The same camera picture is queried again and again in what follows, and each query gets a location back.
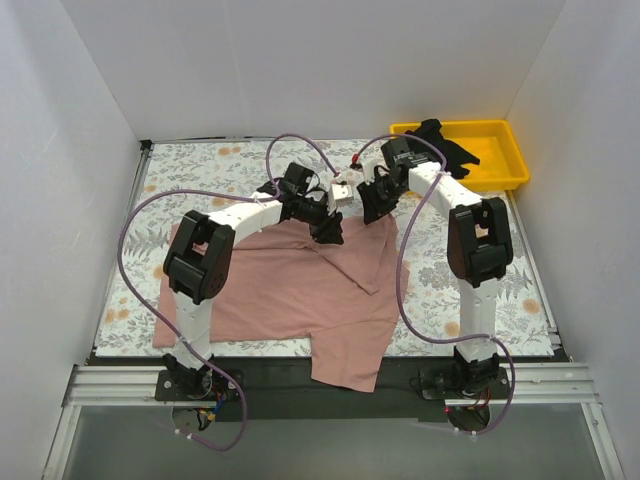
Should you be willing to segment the pink t shirt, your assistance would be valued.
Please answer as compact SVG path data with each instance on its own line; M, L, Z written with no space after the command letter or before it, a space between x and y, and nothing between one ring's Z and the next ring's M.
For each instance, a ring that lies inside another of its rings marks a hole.
M210 341L307 338L313 380L373 392L409 271L397 265L392 216L370 225L350 217L342 228L343 245L314 242L294 220L240 241L214 299Z

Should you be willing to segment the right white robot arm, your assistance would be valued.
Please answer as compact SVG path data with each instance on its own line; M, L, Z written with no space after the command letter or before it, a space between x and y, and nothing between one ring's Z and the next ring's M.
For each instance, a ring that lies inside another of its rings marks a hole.
M448 172L448 160L436 145L426 142L423 153L409 150L407 134L385 134L383 162L365 160L356 152L351 160L361 170L358 186L364 221L373 223L389 214L408 192L421 195L448 221L447 261L458 280L459 335L453 345L453 367L445 387L475 397L499 376L499 357L507 354L496 338L499 282L513 261L507 207L498 197L483 198Z

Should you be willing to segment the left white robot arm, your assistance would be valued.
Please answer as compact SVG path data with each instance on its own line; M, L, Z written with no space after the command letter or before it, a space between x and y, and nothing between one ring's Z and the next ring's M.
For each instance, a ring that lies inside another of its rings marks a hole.
M282 177L260 186L247 202L211 214L186 213L174 235L163 271L175 304L178 332L164 365L177 388L193 400L207 399L225 381L204 364L213 359L210 330L214 298L225 286L234 247L243 239L285 220L309 226L319 244L341 245L338 207L353 199L346 182L311 185L315 173L296 163Z

